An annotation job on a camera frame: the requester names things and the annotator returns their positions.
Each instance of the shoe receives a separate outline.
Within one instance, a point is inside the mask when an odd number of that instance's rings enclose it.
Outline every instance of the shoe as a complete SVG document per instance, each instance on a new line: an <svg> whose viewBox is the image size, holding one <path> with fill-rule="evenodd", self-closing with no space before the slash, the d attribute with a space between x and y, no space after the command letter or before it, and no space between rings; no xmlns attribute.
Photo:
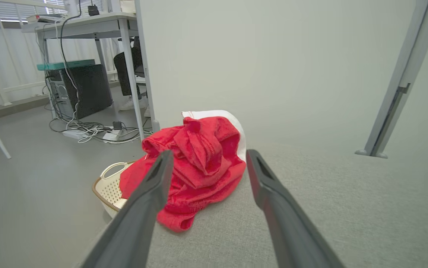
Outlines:
<svg viewBox="0 0 428 268"><path fill-rule="evenodd" d="M140 100L138 100L138 103L139 103L140 109L146 108L149 104L148 98L146 98L146 96L143 96ZM134 109L133 97L130 96L127 102L120 107L120 111L127 111L127 110L133 110L133 109Z"/></svg>
<svg viewBox="0 0 428 268"><path fill-rule="evenodd" d="M146 110L144 111L144 117L149 117L151 118L151 111L149 110L149 107L146 108Z"/></svg>

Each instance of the white table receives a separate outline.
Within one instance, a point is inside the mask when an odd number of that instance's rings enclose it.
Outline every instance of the white table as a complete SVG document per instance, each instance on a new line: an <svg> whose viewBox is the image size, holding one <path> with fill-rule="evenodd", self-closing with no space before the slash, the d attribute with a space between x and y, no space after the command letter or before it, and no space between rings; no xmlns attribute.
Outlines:
<svg viewBox="0 0 428 268"><path fill-rule="evenodd" d="M31 23L22 27L22 32L35 32L37 34L38 43L41 46L42 59L49 63L47 39L59 38L61 23L57 24L57 31L54 24L47 23ZM137 126L139 136L144 139L143 124L141 121L141 112L139 111L139 103L137 102L136 78L132 63L131 45L129 37L139 36L137 30L137 21L135 14L126 12L112 12L100 14L93 17L84 17L81 19L69 20L63 27L63 38L70 39L95 39L96 48L98 49L99 58L103 65L106 76L106 65L103 58L100 39L103 38L122 38L123 50L125 53L126 68L129 77L129 85L131 86L131 94L133 96L134 111L136 113Z"/></svg>

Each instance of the crumpled red fabric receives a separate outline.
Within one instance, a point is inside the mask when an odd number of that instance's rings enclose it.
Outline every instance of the crumpled red fabric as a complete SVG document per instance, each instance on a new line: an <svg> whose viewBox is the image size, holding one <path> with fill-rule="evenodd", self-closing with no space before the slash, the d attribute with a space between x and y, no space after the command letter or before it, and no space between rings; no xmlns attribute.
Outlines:
<svg viewBox="0 0 428 268"><path fill-rule="evenodd" d="M242 178L246 165L236 154L240 135L225 117L185 117L182 126L154 133L142 142L146 157L121 173L121 198L131 196L162 151L172 150L171 188L157 220L175 232L188 230L197 212L228 197Z"/></svg>

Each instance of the person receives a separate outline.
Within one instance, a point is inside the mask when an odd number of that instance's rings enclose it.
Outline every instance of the person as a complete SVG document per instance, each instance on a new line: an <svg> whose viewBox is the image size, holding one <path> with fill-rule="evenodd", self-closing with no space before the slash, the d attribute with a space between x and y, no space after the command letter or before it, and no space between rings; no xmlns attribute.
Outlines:
<svg viewBox="0 0 428 268"><path fill-rule="evenodd" d="M141 44L139 43L138 36L134 38L134 45L131 48L131 54L133 58L133 67L134 67L135 75L144 77L144 67L143 67L143 61L141 58ZM129 85L129 77L127 74L124 52L117 54L114 57L113 61L117 69L118 80L120 81L120 86L121 86L121 91L123 93L123 96L129 96L126 103L120 106L120 111L127 111L127 110L134 109L133 97L131 95L131 87ZM136 90L137 90L137 101L139 103L139 108L140 109L146 108L144 112L144 117L151 117L148 98L146 96L141 96L138 85L136 85Z"/></svg>

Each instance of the basket rim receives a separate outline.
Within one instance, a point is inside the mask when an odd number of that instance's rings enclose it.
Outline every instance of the basket rim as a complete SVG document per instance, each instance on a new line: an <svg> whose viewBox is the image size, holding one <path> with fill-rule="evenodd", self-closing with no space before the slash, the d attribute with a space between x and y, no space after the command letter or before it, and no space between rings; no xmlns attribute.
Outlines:
<svg viewBox="0 0 428 268"><path fill-rule="evenodd" d="M130 161L127 162L129 165L134 163L136 161ZM106 200L104 197L102 197L98 191L96 190L96 185L98 184L98 182L101 180L101 177L98 177L98 179L96 179L95 183L93 183L93 185L91 186L91 190L93 191L93 193L96 195L96 197L98 197L98 199L103 202L103 204L107 205L108 207L110 207L111 209L113 209L116 212L119 212L120 209L115 207L112 203L108 202L108 200Z"/></svg>

